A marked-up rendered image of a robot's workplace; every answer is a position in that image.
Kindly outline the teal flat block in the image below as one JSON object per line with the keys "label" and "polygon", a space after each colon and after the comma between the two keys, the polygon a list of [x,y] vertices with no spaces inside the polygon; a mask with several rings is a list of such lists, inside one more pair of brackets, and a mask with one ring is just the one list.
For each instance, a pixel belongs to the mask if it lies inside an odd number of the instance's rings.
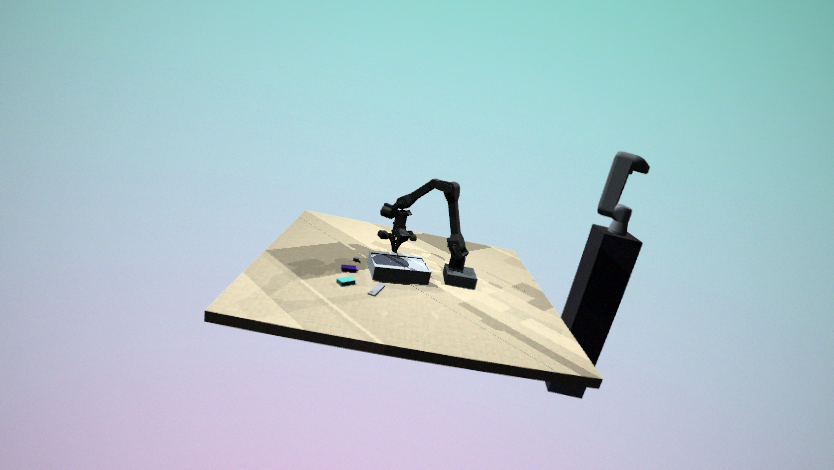
{"label": "teal flat block", "polygon": [[336,283],[340,286],[347,286],[355,284],[355,281],[352,277],[343,277],[343,278],[336,278]]}

